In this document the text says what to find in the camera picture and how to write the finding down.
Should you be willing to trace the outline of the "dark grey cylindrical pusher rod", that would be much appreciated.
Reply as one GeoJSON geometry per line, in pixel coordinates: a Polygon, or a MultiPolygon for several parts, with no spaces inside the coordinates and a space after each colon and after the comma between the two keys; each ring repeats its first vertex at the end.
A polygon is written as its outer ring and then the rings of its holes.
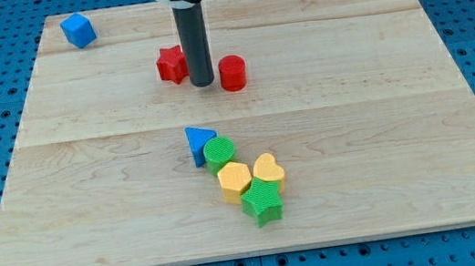
{"type": "Polygon", "coordinates": [[[214,80],[214,72],[201,4],[172,12],[190,81],[196,87],[207,87],[214,80]]]}

